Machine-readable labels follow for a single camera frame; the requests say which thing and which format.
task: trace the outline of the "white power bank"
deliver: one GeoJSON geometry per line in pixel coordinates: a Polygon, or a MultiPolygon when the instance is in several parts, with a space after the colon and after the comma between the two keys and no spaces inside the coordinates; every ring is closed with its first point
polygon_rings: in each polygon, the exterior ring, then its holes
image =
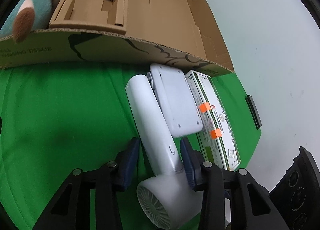
{"type": "Polygon", "coordinates": [[[151,64],[147,75],[173,138],[202,130],[202,120],[180,69],[151,64]]]}

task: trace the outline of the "cardboard box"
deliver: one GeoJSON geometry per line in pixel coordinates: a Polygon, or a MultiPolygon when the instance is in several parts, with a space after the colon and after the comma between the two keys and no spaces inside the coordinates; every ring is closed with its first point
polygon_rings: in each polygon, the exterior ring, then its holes
{"type": "Polygon", "coordinates": [[[0,39],[1,68],[83,60],[233,72],[206,0],[61,0],[49,29],[0,39]]]}
{"type": "Polygon", "coordinates": [[[241,162],[237,144],[211,78],[195,71],[186,78],[203,123],[197,134],[202,155],[222,169],[235,170],[241,162]]]}

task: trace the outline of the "stuffed toy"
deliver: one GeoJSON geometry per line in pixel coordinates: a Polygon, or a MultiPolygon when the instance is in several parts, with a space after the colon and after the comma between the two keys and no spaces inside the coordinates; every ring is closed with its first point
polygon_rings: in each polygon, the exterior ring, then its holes
{"type": "Polygon", "coordinates": [[[25,40],[31,30],[45,29],[60,0],[20,0],[0,30],[0,38],[13,35],[15,42],[25,40]]]}

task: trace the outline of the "white box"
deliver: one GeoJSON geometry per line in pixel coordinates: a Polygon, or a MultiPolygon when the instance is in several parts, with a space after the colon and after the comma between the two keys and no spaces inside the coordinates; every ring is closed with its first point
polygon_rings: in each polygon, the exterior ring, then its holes
{"type": "Polygon", "coordinates": [[[202,155],[222,169],[235,170],[241,162],[238,148],[211,77],[191,70],[186,78],[203,123],[197,134],[202,155]],[[204,108],[205,103],[209,103],[208,108],[204,108]]]}

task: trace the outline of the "white wall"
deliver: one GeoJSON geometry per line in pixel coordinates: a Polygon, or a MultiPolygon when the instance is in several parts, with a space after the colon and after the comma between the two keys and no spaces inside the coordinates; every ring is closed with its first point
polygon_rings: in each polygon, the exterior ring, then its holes
{"type": "Polygon", "coordinates": [[[207,0],[262,135],[247,167],[272,190],[304,146],[320,167],[320,30],[300,0],[207,0]]]}

